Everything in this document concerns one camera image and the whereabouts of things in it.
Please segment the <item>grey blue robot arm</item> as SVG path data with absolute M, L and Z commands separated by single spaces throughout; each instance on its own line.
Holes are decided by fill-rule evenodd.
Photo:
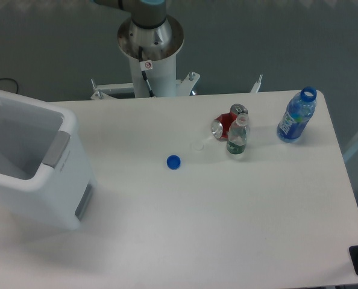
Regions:
M 167 17 L 166 1 L 94 0 L 93 2 L 130 13 L 131 20 L 144 29 L 161 26 Z

